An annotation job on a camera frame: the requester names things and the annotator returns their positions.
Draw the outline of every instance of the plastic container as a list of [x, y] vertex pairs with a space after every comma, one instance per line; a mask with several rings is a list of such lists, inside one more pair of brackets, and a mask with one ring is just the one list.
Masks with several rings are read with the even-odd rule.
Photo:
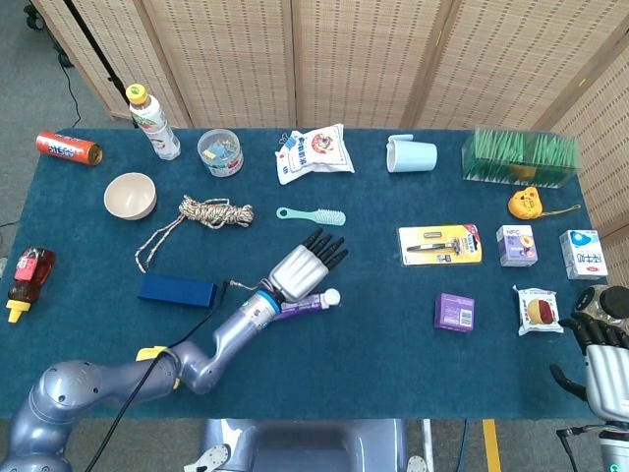
[[214, 177], [229, 177], [243, 166], [238, 137], [229, 130], [204, 133], [197, 145], [200, 160]]
[[181, 144], [173, 134], [159, 101], [149, 95], [141, 84], [128, 86], [127, 98], [132, 116], [150, 140], [155, 153], [164, 160], [172, 160], [181, 154]]
[[26, 248], [22, 252], [9, 289], [9, 323], [17, 323], [22, 313], [30, 310], [54, 264], [55, 254], [47, 249]]
[[463, 178], [535, 187], [563, 186], [581, 168], [576, 138], [477, 127], [462, 149]]

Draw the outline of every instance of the blue tablecloth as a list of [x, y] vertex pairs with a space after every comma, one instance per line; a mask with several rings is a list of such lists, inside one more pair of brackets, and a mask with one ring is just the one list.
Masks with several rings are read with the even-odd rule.
[[[182, 155], [162, 161], [139, 130], [65, 130], [102, 145], [104, 159], [87, 167], [43, 156], [9, 259], [6, 293], [20, 251], [42, 246], [57, 264], [41, 298], [18, 324], [0, 323], [3, 362], [0, 414], [11, 415], [50, 364], [71, 359], [119, 364], [139, 348], [173, 342], [202, 310], [147, 302], [137, 297], [142, 275], [134, 252], [152, 232], [174, 219], [183, 195], [202, 201], [229, 198], [250, 204], [250, 228], [218, 231], [192, 221], [178, 227], [160, 248], [155, 272], [220, 283], [254, 284], [315, 225], [279, 220], [278, 207], [342, 209], [350, 256], [320, 288], [335, 287], [342, 306], [270, 325], [225, 372], [214, 391], [194, 396], [180, 388], [167, 398], [137, 405], [138, 417], [381, 418], [381, 417], [583, 417], [587, 407], [554, 384], [548, 364], [559, 363], [582, 381], [582, 357], [570, 333], [518, 336], [513, 284], [557, 292], [562, 317], [588, 282], [566, 278], [559, 235], [590, 228], [577, 179], [561, 190], [542, 190], [545, 207], [584, 207], [533, 221], [540, 261], [530, 268], [500, 266], [495, 231], [517, 223], [506, 208], [515, 186], [464, 181], [465, 131], [418, 131], [416, 141], [435, 143], [432, 172], [389, 174], [385, 143], [399, 131], [346, 130], [355, 174], [311, 173], [279, 185], [274, 152], [289, 130], [236, 130], [245, 164], [218, 179], [197, 154], [202, 130], [177, 132]], [[107, 184], [125, 172], [150, 176], [157, 206], [146, 219], [125, 221], [103, 206]], [[481, 265], [403, 267], [396, 228], [476, 223]], [[471, 333], [432, 326], [434, 299], [447, 292], [476, 300]], [[222, 310], [194, 338], [208, 354], [212, 331], [249, 293], [232, 289]], [[116, 410], [98, 407], [96, 415]]]

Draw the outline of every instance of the bottle cap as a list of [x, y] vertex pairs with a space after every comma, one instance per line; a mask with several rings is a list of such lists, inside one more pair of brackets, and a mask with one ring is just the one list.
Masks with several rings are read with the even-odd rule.
[[9, 323], [17, 323], [22, 313], [30, 309], [30, 303], [20, 302], [19, 300], [9, 300], [7, 302], [7, 308], [11, 310], [9, 312]]
[[142, 105], [148, 99], [146, 87], [141, 84], [131, 84], [127, 87], [127, 98], [134, 105]]
[[341, 294], [335, 288], [328, 288], [321, 294], [321, 306], [323, 308], [333, 307], [341, 303]]

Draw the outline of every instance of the yellow tape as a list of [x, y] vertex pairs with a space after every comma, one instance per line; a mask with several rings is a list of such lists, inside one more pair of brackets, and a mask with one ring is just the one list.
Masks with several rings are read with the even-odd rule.
[[495, 421], [483, 420], [483, 436], [485, 436], [487, 472], [500, 472], [500, 453], [498, 451], [498, 437], [495, 433]]

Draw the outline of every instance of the floor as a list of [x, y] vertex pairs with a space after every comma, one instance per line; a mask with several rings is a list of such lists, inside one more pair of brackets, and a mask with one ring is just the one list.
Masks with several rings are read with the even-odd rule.
[[[25, 0], [0, 2], [0, 226], [18, 221], [38, 160], [34, 137], [42, 130], [58, 130], [76, 119], [66, 78], [57, 62], [57, 53], [43, 31], [29, 29], [23, 8]], [[112, 121], [102, 110], [74, 69], [68, 71], [79, 103], [83, 128], [130, 127], [125, 121]], [[0, 228], [0, 259], [11, 248], [18, 225]], [[498, 421], [497, 432], [502, 470], [570, 472], [570, 464], [554, 431], [582, 421]], [[85, 420], [73, 434], [68, 456], [75, 470], [87, 465], [109, 421]], [[201, 421], [124, 420], [94, 469], [182, 470], [196, 460]], [[435, 470], [454, 471], [459, 454], [462, 421], [434, 421]], [[409, 422], [411, 452], [421, 452], [417, 422]], [[0, 421], [0, 457], [6, 453], [8, 422]], [[594, 437], [573, 439], [577, 463], [582, 471], [601, 470], [600, 453]], [[483, 428], [471, 421], [461, 470], [487, 471]]]

